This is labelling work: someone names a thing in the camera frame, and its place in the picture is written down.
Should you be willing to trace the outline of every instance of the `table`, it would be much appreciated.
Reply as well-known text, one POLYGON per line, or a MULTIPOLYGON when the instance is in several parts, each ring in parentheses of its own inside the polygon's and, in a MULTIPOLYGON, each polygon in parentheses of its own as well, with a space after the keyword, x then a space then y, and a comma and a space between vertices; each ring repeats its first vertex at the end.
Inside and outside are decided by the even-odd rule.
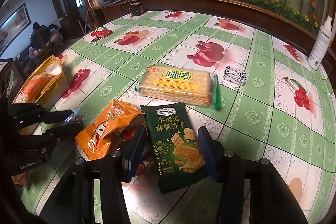
MULTIPOLYGON (((113 99, 136 107, 171 103, 134 90, 149 65, 215 73, 221 109, 188 106, 194 130, 206 126, 212 138, 245 159, 268 158, 309 223, 325 216, 336 191, 336 99, 322 66, 311 70, 306 56, 276 37, 211 15, 152 11, 138 17, 125 15, 105 27, 113 34, 95 43, 89 34, 62 54, 68 77, 82 73, 86 78, 74 92, 60 98, 53 110, 72 109, 87 126, 113 99), (200 58, 199 41, 219 44, 224 51, 200 58), (226 66, 246 71, 246 84, 224 80, 226 66)), ((41 124, 34 134, 45 129, 41 124)), ((52 164, 31 172, 22 200, 32 212, 41 211, 67 168, 78 156, 85 156, 76 146, 60 143, 52 164)), ((143 174, 123 188, 132 223, 180 224, 190 223, 191 218, 193 223, 214 222, 220 184, 207 178, 188 189, 161 195, 154 163, 145 165, 143 174)), ((248 180, 245 197, 243 223, 248 223, 248 180)), ((96 221, 101 222, 99 182, 94 187, 94 209, 96 221)))

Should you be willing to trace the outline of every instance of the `cracker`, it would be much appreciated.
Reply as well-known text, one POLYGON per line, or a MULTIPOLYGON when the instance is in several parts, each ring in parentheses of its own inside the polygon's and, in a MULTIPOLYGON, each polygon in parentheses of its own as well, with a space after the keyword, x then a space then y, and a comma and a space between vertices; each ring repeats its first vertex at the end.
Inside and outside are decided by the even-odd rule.
POLYGON ((182 160, 175 160, 175 164, 178 166, 184 166, 184 161, 182 160))
POLYGON ((186 173, 193 173, 195 171, 197 171, 199 168, 201 168, 203 165, 205 164, 204 160, 201 160, 201 162, 199 163, 199 165, 193 169, 193 168, 184 168, 183 171, 186 173))
POLYGON ((180 148, 175 148, 173 154, 176 156, 184 157, 194 160, 198 156, 199 150, 190 146, 181 145, 180 148))
POLYGON ((174 134, 174 136, 171 138, 171 141, 177 148, 180 148, 184 144, 183 139, 177 133, 174 134))
POLYGON ((187 128, 186 127, 184 129, 184 138, 187 139, 187 140, 193 140, 193 141, 195 141, 196 137, 195 137, 194 130, 192 130, 191 128, 187 128))

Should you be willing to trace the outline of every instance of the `orange snack bag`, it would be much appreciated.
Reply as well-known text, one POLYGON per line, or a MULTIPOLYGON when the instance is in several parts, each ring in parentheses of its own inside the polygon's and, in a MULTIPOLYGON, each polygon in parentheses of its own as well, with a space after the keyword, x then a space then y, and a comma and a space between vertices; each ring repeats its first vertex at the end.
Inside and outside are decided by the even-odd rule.
POLYGON ((16 97, 14 104, 17 103, 32 103, 40 94, 41 89, 51 78, 50 75, 35 75, 25 86, 21 89, 19 95, 16 97))
POLYGON ((101 159, 117 143, 122 130, 139 114, 143 113, 130 103, 113 100, 75 139, 89 160, 101 159))

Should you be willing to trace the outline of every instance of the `flower print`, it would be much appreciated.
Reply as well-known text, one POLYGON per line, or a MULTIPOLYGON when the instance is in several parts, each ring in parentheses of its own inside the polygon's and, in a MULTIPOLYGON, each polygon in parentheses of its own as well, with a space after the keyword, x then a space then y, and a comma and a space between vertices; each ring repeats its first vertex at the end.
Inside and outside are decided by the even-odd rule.
POLYGON ((325 124, 329 130, 331 130, 331 122, 329 120, 325 121, 325 124))
POLYGON ((100 96, 103 97, 108 96, 111 94, 111 92, 112 92, 112 86, 108 85, 101 90, 100 96))
POLYGON ((152 50, 154 51, 159 51, 159 50, 162 50, 163 49, 163 46, 162 45, 155 45, 152 47, 152 50))
POLYGON ((322 155, 322 146, 320 144, 316 145, 315 150, 316 150, 317 156, 321 156, 322 155))
POLYGON ((247 120, 251 123, 251 124, 257 124, 260 122, 260 115, 254 111, 254 110, 249 110, 247 112, 245 112, 245 116, 247 118, 247 120))
POLYGON ((87 111, 84 110, 79 114, 79 119, 84 122, 87 119, 87 115, 88 115, 87 111))
POLYGON ((305 135, 302 135, 302 136, 300 137, 300 142, 301 142, 302 147, 303 147, 304 149, 306 149, 307 146, 308 146, 308 140, 307 140, 307 137, 306 137, 305 135))
POLYGON ((225 107, 225 105, 226 105, 226 100, 225 100, 222 96, 219 96, 219 98, 220 98, 220 106, 221 106, 221 107, 225 107))
POLYGON ((115 64, 119 64, 119 63, 121 63, 123 61, 124 61, 124 59, 122 57, 118 57, 116 60, 114 60, 114 63, 115 64))
POLYGON ((321 190, 321 193, 320 193, 320 199, 323 199, 324 196, 325 196, 325 194, 326 194, 326 187, 323 186, 323 188, 322 188, 322 190, 321 190))
POLYGON ((324 104, 325 107, 328 107, 328 102, 325 99, 322 100, 322 103, 324 104))
POLYGON ((333 155, 332 153, 328 153, 328 161, 331 162, 333 160, 333 155))
POLYGON ((265 85, 265 83, 263 82, 263 80, 261 80, 260 78, 256 77, 252 79, 252 83, 256 88, 261 88, 262 86, 265 85))
POLYGON ((262 51, 262 52, 267 52, 267 49, 265 47, 259 47, 259 49, 262 51))
POLYGON ((261 68, 266 67, 266 64, 262 62, 261 60, 257 60, 255 63, 257 64, 258 67, 261 67, 261 68))
POLYGON ((284 138, 287 138, 289 135, 289 129, 288 127, 284 124, 281 123, 277 126, 277 130, 279 131, 280 135, 284 138))
POLYGON ((141 66, 140 63, 135 63, 135 64, 132 64, 132 65, 131 65, 130 69, 131 69, 131 70, 138 70, 138 69, 140 69, 141 67, 142 67, 142 66, 141 66))
POLYGON ((93 195, 93 208, 97 210, 100 207, 99 200, 97 196, 94 194, 93 195))

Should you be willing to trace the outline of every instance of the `wall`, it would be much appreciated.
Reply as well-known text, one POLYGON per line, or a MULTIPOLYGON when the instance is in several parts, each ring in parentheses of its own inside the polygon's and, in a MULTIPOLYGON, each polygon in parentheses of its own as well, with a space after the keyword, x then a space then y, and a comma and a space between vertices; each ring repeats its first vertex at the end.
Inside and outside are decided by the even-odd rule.
POLYGON ((11 16, 11 14, 26 3, 27 12, 31 20, 28 25, 4 50, 0 58, 19 57, 22 50, 30 44, 29 37, 33 31, 33 23, 38 22, 40 25, 57 24, 58 18, 53 6, 52 0, 15 0, 11 4, 5 4, 0 9, 0 26, 11 16))

